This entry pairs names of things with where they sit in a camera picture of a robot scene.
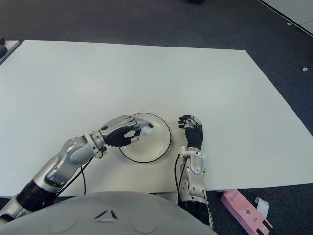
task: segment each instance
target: cable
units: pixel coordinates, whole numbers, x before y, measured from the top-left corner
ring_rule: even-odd
[[[180,179],[179,179],[179,185],[178,185],[177,184],[177,176],[176,176],[176,166],[177,166],[177,161],[178,161],[179,156],[180,156],[180,154],[177,155],[177,158],[176,158],[176,161],[175,161],[175,166],[174,166],[174,176],[175,176],[175,184],[176,184],[176,190],[177,190],[177,205],[178,206],[181,203],[181,197],[180,197],[180,192],[179,192],[181,179],[182,179],[182,175],[184,173],[185,166],[186,166],[186,163],[187,163],[187,159],[185,159],[185,163],[184,163],[184,166],[182,168],[182,172],[181,172]]]
[[[82,172],[82,175],[83,175],[83,181],[84,181],[84,195],[86,195],[86,180],[85,180],[84,170],[83,170],[82,166],[80,166],[80,171]]]
[[[179,200],[180,200],[179,188],[177,185],[177,177],[176,177],[176,165],[177,165],[178,158],[179,158],[179,154],[177,154],[177,158],[176,158],[175,165],[174,165],[174,176],[175,176],[175,184],[176,184],[176,190],[177,190],[177,205],[179,205]]]
[[[82,168],[82,170],[81,170],[70,182],[68,182],[68,184],[65,185],[63,189],[61,189],[61,190],[56,194],[57,197],[58,197],[65,189],[67,189],[67,187],[70,186],[70,184],[73,183],[74,180],[76,180],[77,177],[78,177],[81,173],[83,173],[83,170],[85,170],[85,168],[86,168],[86,167],[88,166],[88,164],[92,161],[92,159],[93,159],[93,157],[91,157],[91,158],[88,160],[88,162],[84,165],[84,167]]]
[[[180,180],[179,180],[179,185],[178,185],[178,191],[179,191],[179,189],[180,189],[180,183],[181,183],[182,175],[183,175],[184,170],[185,170],[186,163],[187,163],[187,159],[185,159],[185,163],[184,163],[184,166],[183,166],[182,171],[181,171]]]
[[[311,21],[313,21],[313,20],[310,20],[310,21],[305,21],[304,23],[302,23],[300,26],[302,26],[302,25],[304,25],[304,24],[306,24],[306,23],[308,23],[308,22],[311,22]]]

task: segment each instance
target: white table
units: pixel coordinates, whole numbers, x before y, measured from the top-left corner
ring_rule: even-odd
[[[0,195],[18,193],[64,141],[121,114],[169,125],[159,160],[110,148],[86,169],[87,192],[175,191],[184,145],[177,117],[204,124],[207,190],[313,182],[313,137],[243,50],[25,41],[0,66]],[[63,195],[80,195],[81,179]]]

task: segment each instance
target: black robotic finger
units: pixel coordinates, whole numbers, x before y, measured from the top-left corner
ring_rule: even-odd
[[[187,120],[189,118],[191,118],[191,115],[189,114],[184,114],[183,116],[179,117],[180,120]]]
[[[109,139],[106,140],[106,144],[112,147],[119,147],[124,144],[124,134],[119,133],[117,135],[111,136]]]
[[[189,118],[189,125],[195,127],[197,125],[196,121],[193,118]]]
[[[183,125],[179,125],[178,127],[179,128],[185,128],[186,126],[189,126],[189,125],[187,125],[187,119],[181,119],[181,120],[179,120],[178,122],[177,122],[178,124],[183,124]]]
[[[135,134],[133,135],[133,136],[130,136],[130,137],[124,137],[125,138],[125,143],[126,143],[126,145],[128,145],[128,144],[131,144],[132,142],[134,142],[134,141],[132,141],[132,138],[134,138],[134,137],[138,137],[139,138],[139,136],[140,136],[140,131],[138,130],[138,131],[136,131],[135,132]]]

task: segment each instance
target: pink box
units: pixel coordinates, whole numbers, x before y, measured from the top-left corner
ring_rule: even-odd
[[[276,234],[273,226],[238,191],[223,193],[221,202],[250,235]]]

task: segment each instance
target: white plate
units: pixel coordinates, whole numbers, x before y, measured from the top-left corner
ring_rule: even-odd
[[[121,152],[127,158],[139,163],[152,162],[162,157],[171,143],[170,129],[165,121],[149,113],[138,113],[133,116],[150,122],[153,125],[152,133],[150,135],[141,134],[137,142],[120,147]]]

